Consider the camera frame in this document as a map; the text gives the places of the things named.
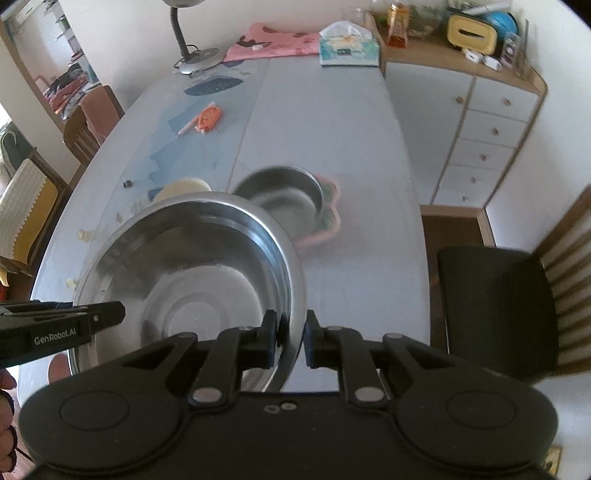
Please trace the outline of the left hand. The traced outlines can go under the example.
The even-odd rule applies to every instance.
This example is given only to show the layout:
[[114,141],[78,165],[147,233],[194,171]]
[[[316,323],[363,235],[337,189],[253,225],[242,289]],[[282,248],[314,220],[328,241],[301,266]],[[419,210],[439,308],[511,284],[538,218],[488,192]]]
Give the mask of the left hand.
[[16,446],[18,437],[12,423],[15,406],[9,394],[16,387],[16,381],[6,370],[1,370],[0,378],[0,471],[1,474],[11,472],[16,464]]

